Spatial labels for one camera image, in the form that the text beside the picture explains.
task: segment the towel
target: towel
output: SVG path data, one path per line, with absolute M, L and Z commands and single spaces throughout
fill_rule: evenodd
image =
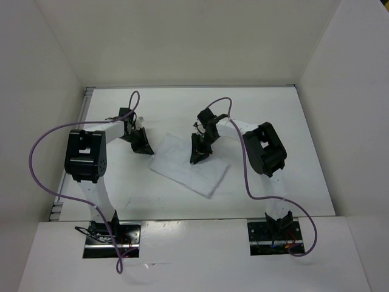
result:
M 210 198 L 223 179 L 229 164 L 211 155 L 193 165 L 189 162 L 190 155 L 191 141 L 166 134 L 154 155 L 150 169 Z

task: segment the white panel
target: white panel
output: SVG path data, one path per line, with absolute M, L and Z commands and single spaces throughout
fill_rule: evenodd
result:
M 133 89 L 96 89 L 86 120 L 115 116 L 127 106 Z M 251 124 L 271 122 L 286 151 L 284 180 L 288 198 L 302 204 L 311 215 L 331 216 L 334 209 L 309 134 L 295 88 L 143 88 L 137 108 L 150 145 L 157 149 L 167 133 L 190 139 L 196 116 L 218 97 L 233 99 L 232 117 Z M 228 102 L 212 106 L 215 114 L 227 111 Z M 253 201 L 243 179 L 239 142 L 220 138 L 212 145 L 214 155 L 230 163 L 224 179 L 210 199 L 149 169 L 151 158 L 135 154 L 131 145 L 116 139 L 107 145 L 105 182 L 112 205 L 121 220 L 178 220 L 263 217 L 266 202 Z M 259 174 L 249 167 L 253 195 L 273 195 Z M 72 178 L 63 193 L 83 198 Z M 304 214 L 291 206 L 294 215 Z M 88 206 L 66 200 L 61 221 L 90 220 Z
M 389 270 L 389 13 L 378 0 L 343 0 L 298 92 L 335 208 L 351 231 L 373 291 Z
M 53 197 L 28 169 L 34 141 L 53 125 L 77 119 L 82 90 L 33 0 L 0 1 L 0 290 L 17 291 L 38 222 Z M 57 189 L 65 132 L 37 149 L 35 168 Z
M 41 223 L 19 292 L 370 291 L 346 220 L 315 222 L 316 249 L 292 258 L 251 257 L 246 220 L 145 221 L 139 258 L 125 259 L 121 276 L 116 259 L 82 259 L 77 223 Z M 312 226 L 300 224 L 309 246 Z
M 285 85 L 339 0 L 37 3 L 85 85 Z

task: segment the white wall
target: white wall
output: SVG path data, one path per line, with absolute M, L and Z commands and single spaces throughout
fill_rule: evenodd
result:
M 53 197 L 30 177 L 27 158 L 46 129 L 77 118 L 82 88 L 33 0 L 0 1 L 0 290 L 17 291 L 39 221 Z M 42 144 L 35 167 L 57 189 L 66 133 Z
M 326 182 L 373 291 L 389 270 L 389 13 L 342 0 L 297 86 Z
M 84 85 L 296 83 L 340 0 L 36 0 Z

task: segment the white cloth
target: white cloth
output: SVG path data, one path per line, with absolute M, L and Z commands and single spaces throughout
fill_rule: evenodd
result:
M 190 155 L 190 141 L 167 134 L 150 164 L 150 169 L 210 198 L 229 164 L 210 155 L 206 160 L 193 165 L 189 162 Z

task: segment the white table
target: white table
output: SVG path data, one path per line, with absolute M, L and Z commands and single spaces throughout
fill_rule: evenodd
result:
M 134 89 L 95 89 L 86 120 L 117 115 L 127 106 Z M 308 126 L 293 87 L 284 88 L 141 88 L 136 109 L 143 116 L 154 151 L 166 133 L 190 139 L 196 116 L 211 101 L 224 96 L 233 99 L 232 117 L 248 123 L 271 122 L 287 151 L 284 181 L 288 197 L 299 202 L 313 216 L 335 215 Z M 227 112 L 228 102 L 212 106 L 215 114 Z M 240 144 L 219 139 L 213 155 L 230 163 L 212 198 L 206 199 L 178 183 L 151 171 L 151 158 L 137 155 L 129 143 L 116 139 L 107 145 L 108 169 L 105 182 L 112 205 L 121 220 L 187 220 L 209 218 L 258 218 L 266 203 L 251 200 L 245 191 Z M 271 195 L 251 168 L 252 193 Z M 66 176 L 62 193 L 83 198 L 81 189 Z M 291 206 L 295 216 L 303 216 Z M 60 221 L 90 220 L 84 204 L 66 200 Z
M 144 221 L 138 259 L 82 259 L 87 222 L 40 223 L 19 292 L 370 291 L 348 223 L 317 217 L 303 258 L 250 256 L 246 220 Z M 300 218 L 306 246 L 312 226 Z

